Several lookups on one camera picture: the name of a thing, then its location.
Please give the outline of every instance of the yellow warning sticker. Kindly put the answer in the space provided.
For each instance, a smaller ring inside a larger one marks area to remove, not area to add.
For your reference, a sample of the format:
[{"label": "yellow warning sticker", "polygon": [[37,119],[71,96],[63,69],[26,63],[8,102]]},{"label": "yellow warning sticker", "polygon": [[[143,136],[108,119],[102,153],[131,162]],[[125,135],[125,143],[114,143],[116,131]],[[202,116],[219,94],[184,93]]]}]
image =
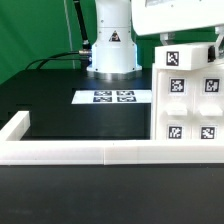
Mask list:
[{"label": "yellow warning sticker", "polygon": [[120,37],[117,34],[117,31],[115,30],[109,40],[110,42],[121,42]]}]

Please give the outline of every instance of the black tabletop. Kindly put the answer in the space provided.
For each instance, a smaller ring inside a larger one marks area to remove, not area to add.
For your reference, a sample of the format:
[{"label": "black tabletop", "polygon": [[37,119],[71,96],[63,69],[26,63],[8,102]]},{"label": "black tabletop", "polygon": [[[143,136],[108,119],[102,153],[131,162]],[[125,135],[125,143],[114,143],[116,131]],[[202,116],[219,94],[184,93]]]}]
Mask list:
[{"label": "black tabletop", "polygon": [[[148,139],[150,105],[71,105],[76,90],[150,89],[151,72],[106,82],[22,71],[0,86],[3,126],[31,111],[24,140]],[[2,224],[222,224],[223,165],[0,166]]]},{"label": "black tabletop", "polygon": [[24,139],[149,139],[151,105],[72,105],[77,90],[151,89],[151,71],[123,81],[91,79],[81,70],[29,70],[0,86],[3,126],[18,110],[31,112]]}]

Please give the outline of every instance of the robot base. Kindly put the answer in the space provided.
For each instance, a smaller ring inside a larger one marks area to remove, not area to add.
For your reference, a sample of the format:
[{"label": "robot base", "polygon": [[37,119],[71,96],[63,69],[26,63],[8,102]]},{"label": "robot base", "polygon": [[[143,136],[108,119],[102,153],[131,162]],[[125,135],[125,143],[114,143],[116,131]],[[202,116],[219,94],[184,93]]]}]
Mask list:
[{"label": "robot base", "polygon": [[103,79],[103,80],[127,80],[141,77],[142,70],[135,70],[128,73],[101,73],[88,71],[87,76],[95,79]]}]

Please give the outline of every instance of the green wall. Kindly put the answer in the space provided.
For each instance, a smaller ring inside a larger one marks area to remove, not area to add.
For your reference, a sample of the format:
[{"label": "green wall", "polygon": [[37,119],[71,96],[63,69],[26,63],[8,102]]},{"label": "green wall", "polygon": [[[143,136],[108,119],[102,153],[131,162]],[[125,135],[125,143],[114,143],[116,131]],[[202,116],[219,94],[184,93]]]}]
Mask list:
[{"label": "green wall", "polygon": [[[81,0],[90,42],[96,40],[94,0]],[[81,48],[81,35],[72,0],[67,0],[73,49]],[[214,28],[177,32],[176,42],[214,41]],[[151,67],[159,35],[138,37],[139,64]],[[64,0],[0,0],[0,83],[31,61],[70,51]],[[71,62],[51,62],[46,68],[72,68]]]}]

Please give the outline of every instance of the black cable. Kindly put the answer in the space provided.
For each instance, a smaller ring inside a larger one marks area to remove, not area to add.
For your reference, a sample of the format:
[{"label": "black cable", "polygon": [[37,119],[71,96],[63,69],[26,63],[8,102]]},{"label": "black cable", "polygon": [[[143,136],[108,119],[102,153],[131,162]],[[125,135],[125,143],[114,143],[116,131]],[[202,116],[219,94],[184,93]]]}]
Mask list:
[{"label": "black cable", "polygon": [[79,27],[80,27],[80,31],[81,31],[82,41],[83,41],[82,47],[83,47],[83,49],[89,50],[89,49],[91,49],[91,45],[90,45],[88,37],[87,37],[86,26],[85,26],[83,14],[82,14],[80,0],[73,0],[73,2],[75,5],[77,16],[78,16],[78,22],[79,22]]},{"label": "black cable", "polygon": [[81,61],[83,59],[79,59],[79,58],[44,58],[44,59],[38,59],[38,60],[35,60],[33,62],[31,62],[30,64],[28,64],[25,68],[25,70],[28,70],[30,68],[31,65],[37,63],[37,62],[40,62],[40,61]]},{"label": "black cable", "polygon": [[60,53],[60,54],[55,54],[55,55],[52,55],[51,57],[43,60],[43,62],[41,62],[36,69],[41,69],[48,61],[49,59],[51,58],[60,58],[60,57],[64,57],[64,56],[68,56],[68,55],[75,55],[75,54],[79,54],[78,51],[70,51],[70,52],[65,52],[65,53]]}]

